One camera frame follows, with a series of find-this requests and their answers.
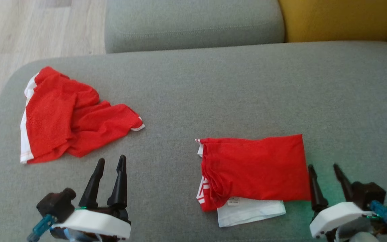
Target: cable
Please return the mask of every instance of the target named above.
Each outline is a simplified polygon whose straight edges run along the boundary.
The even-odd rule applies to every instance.
[[[340,242],[340,228],[341,226],[335,231],[335,242]]]
[[[96,233],[95,236],[99,239],[99,242],[103,242],[102,237],[99,234]]]

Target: white fabric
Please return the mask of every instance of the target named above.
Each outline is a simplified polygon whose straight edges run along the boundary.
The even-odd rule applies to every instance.
[[[195,139],[199,143],[198,155],[203,157],[204,145],[200,139]],[[200,188],[198,189],[197,200],[204,203],[204,189],[210,189],[209,181],[201,178]],[[230,227],[238,224],[246,224],[286,213],[283,201],[270,200],[253,200],[247,198],[235,198],[238,202],[236,205],[225,203],[223,207],[218,208],[219,227]]]
[[[35,83],[35,77],[37,75],[38,73],[29,80],[24,92],[26,96],[26,105],[25,110],[23,111],[22,120],[20,121],[20,163],[22,164],[26,164],[28,160],[34,159],[34,155],[31,152],[31,145],[29,144],[28,133],[26,132],[26,106],[34,94],[34,88],[37,87],[37,84]]]
[[[140,130],[142,130],[142,129],[144,129],[146,126],[144,125],[144,124],[142,124],[140,127],[138,127],[138,128],[132,128],[131,130],[132,131],[135,131],[135,132],[137,132],[137,131],[140,131]]]

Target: yellow cushion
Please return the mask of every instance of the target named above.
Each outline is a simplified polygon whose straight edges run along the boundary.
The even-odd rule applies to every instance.
[[[387,40],[387,0],[279,0],[286,41]]]

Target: fabric upholstery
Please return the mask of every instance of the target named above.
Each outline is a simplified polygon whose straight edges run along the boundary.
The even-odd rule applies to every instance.
[[[93,86],[102,100],[127,104],[146,128],[83,158],[20,164],[23,90],[47,65]],[[37,202],[49,192],[70,187],[77,205],[101,157],[106,167],[98,203],[104,205],[120,154],[127,156],[132,241],[316,241],[309,202],[286,202],[283,216],[221,229],[217,214],[202,212],[195,197],[201,178],[195,138],[296,133],[303,134],[307,163],[315,165],[331,205],[344,200],[334,162],[351,181],[376,182],[387,191],[387,43],[282,43],[33,62],[10,78],[0,98],[0,241],[24,241],[41,219]],[[41,241],[58,240],[47,233]]]
[[[287,42],[387,40],[387,0],[278,0]]]
[[[107,53],[284,41],[277,0],[109,0]]]

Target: laundry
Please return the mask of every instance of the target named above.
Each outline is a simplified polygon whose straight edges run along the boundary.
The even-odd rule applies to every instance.
[[[216,210],[216,208],[207,207],[207,205],[211,204],[209,202],[209,192],[209,182],[202,177],[197,200],[205,211]],[[230,198],[225,205],[217,208],[217,211],[219,227],[246,224],[286,213],[283,201],[254,200],[240,197]]]
[[[99,100],[93,87],[43,68],[25,89],[20,122],[20,162],[52,161],[63,153],[82,157],[130,130],[144,128],[141,117],[125,104]]]
[[[209,187],[198,200],[204,211],[222,207],[231,197],[310,201],[302,135],[198,141],[203,184]]]

